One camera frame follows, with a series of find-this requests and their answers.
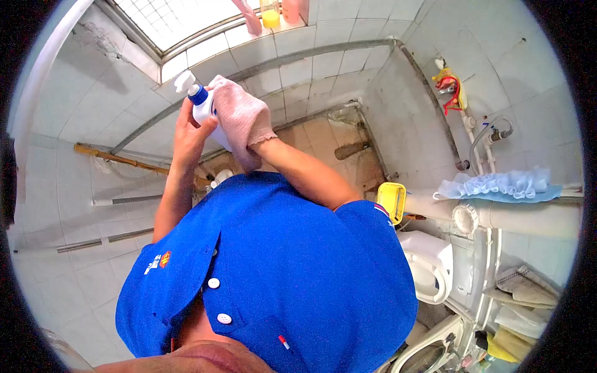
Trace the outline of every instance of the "blue cloth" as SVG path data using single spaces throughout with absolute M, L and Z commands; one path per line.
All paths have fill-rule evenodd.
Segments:
M 456 174 L 454 181 L 443 180 L 438 193 L 446 198 L 481 198 L 491 201 L 545 202 L 562 195 L 561 185 L 550 185 L 548 169 L 510 171 L 507 174 L 484 174 L 470 177 Z
M 369 373 L 400 347 L 417 313 L 410 268 L 381 206 L 356 201 L 333 212 L 271 172 L 227 179 L 143 248 L 116 307 L 131 352 L 169 352 L 201 286 L 214 332 L 278 372 Z M 232 323 L 218 322 L 219 313 Z

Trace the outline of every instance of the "window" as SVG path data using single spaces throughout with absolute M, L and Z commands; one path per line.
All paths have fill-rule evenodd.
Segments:
M 185 38 L 240 15 L 231 0 L 115 0 L 162 52 Z M 247 0 L 253 9 L 259 0 Z

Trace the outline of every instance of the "yellow bottle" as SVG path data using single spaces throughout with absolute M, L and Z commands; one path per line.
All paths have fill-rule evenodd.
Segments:
M 280 10 L 277 0 L 259 0 L 259 6 L 263 27 L 270 29 L 280 26 Z

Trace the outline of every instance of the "white plastic bottle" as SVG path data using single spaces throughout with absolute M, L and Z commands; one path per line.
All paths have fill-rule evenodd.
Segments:
M 202 85 L 195 84 L 195 76 L 189 70 L 183 72 L 174 81 L 176 86 L 176 92 L 187 91 L 189 100 L 194 104 L 193 106 L 193 118 L 198 124 L 201 124 L 210 115 L 216 115 L 216 109 L 214 108 L 214 91 L 207 91 Z M 232 151 L 226 134 L 218 123 L 216 129 L 211 133 L 210 137 L 215 139 L 220 145 L 222 145 L 229 152 Z

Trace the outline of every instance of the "blue bottle cap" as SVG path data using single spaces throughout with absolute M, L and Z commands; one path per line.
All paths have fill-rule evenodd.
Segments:
M 199 91 L 193 96 L 189 96 L 189 100 L 195 105 L 201 105 L 207 100 L 207 91 L 202 85 L 199 86 Z

